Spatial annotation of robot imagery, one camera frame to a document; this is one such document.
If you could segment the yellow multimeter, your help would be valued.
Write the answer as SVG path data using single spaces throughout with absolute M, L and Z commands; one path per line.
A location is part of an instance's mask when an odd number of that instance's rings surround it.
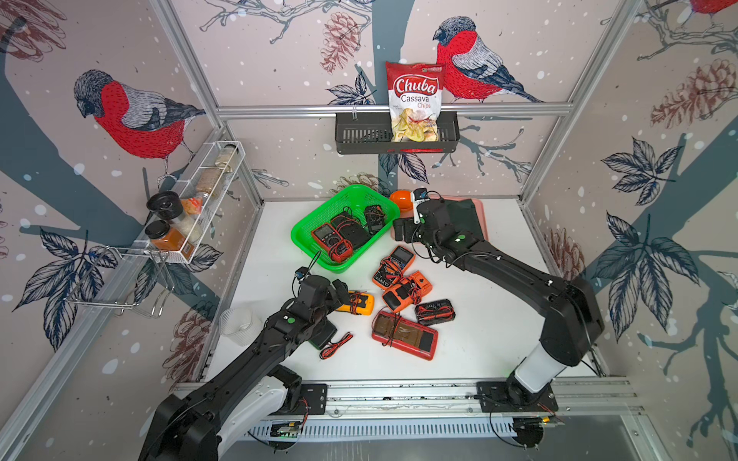
M 336 309 L 336 311 L 361 316 L 369 316 L 372 314 L 375 305 L 375 298 L 373 295 L 366 292 L 350 291 L 349 300 L 349 303 L 342 305 Z

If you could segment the large red multimeter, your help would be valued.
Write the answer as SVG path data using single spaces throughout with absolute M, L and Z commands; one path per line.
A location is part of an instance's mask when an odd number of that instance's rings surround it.
M 373 321 L 372 338 L 384 347 L 431 361 L 436 352 L 438 331 L 383 310 Z

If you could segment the small black multimeter front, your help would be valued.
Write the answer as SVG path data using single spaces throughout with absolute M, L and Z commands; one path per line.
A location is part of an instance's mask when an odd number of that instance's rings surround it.
M 377 234 L 386 225 L 386 214 L 380 205 L 364 209 L 365 228 L 370 235 Z

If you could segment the dark green cloth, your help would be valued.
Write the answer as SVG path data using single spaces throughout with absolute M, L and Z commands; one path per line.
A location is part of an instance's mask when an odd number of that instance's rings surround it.
M 457 231 L 472 232 L 476 237 L 484 237 L 476 205 L 471 199 L 448 201 L 446 203 L 452 224 Z

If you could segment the black wall basket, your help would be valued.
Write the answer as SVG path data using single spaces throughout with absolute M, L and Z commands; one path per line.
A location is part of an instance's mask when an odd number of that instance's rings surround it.
M 338 113 L 334 141 L 341 155 L 455 153 L 460 140 L 457 114 L 440 113 L 437 126 L 438 141 L 395 142 L 387 113 Z

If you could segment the green plastic basket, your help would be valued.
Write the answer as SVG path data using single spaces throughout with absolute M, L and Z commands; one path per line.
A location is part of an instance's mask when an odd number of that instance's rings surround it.
M 307 255 L 318 255 L 321 267 L 340 274 L 379 241 L 399 217 L 399 207 L 390 199 L 357 184 L 338 192 L 300 220 L 290 238 Z

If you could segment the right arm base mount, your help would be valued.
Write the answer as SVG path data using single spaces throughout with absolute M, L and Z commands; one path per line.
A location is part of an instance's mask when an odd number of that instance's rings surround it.
M 551 384 L 537 393 L 507 380 L 488 380 L 476 383 L 476 396 L 484 413 L 526 413 L 559 410 Z

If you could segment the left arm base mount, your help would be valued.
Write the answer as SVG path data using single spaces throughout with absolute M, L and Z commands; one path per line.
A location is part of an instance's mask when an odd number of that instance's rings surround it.
M 326 383 L 305 383 L 292 370 L 279 365 L 251 392 L 258 403 L 266 403 L 268 416 L 324 415 L 328 401 Z

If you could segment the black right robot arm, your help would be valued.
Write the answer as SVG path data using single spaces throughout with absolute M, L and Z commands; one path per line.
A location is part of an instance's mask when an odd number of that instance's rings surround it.
M 470 199 L 426 197 L 413 205 L 413 216 L 393 222 L 393 236 L 423 245 L 435 263 L 490 280 L 543 317 L 538 344 L 505 383 L 512 405 L 537 403 L 554 378 L 582 362 L 605 329 L 589 282 L 539 271 L 494 246 L 485 239 L 484 219 Z

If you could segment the red black multimeter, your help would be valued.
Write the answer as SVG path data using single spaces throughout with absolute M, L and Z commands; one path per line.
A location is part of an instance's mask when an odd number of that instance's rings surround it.
M 311 232 L 313 239 L 334 263 L 344 263 L 354 252 L 351 242 L 331 224 L 324 224 Z

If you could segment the black green multimeter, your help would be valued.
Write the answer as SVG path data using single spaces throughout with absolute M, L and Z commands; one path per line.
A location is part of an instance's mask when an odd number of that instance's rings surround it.
M 329 320 L 326 320 L 321 327 L 316 327 L 309 343 L 315 349 L 321 351 L 325 349 L 336 335 L 337 327 Z

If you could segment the black lid jar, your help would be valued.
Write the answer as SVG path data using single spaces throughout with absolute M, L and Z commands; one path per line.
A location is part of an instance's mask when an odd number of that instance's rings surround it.
M 151 196 L 146 207 L 165 221 L 179 219 L 185 212 L 180 196 L 173 191 L 159 192 Z

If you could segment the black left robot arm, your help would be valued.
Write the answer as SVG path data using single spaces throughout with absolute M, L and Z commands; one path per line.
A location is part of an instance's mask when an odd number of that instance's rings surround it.
M 350 303 L 341 280 L 309 275 L 297 295 L 271 314 L 251 345 L 186 397 L 168 396 L 156 409 L 140 460 L 217 460 L 249 428 L 280 410 L 299 376 L 282 363 Z M 282 400 L 271 403 L 271 396 Z

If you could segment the red cassava chips bag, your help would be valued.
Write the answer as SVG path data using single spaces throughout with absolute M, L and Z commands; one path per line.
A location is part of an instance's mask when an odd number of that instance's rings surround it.
M 445 65 L 386 63 L 393 142 L 436 142 Z

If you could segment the red black test leads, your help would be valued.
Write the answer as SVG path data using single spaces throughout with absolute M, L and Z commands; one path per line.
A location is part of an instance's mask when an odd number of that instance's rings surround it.
M 344 336 L 342 336 L 342 338 L 340 338 L 338 342 L 330 341 L 328 345 L 320 351 L 319 358 L 321 360 L 327 360 L 333 357 L 342 346 L 347 344 L 353 338 L 354 335 L 351 332 L 346 332 L 346 334 L 344 334 Z

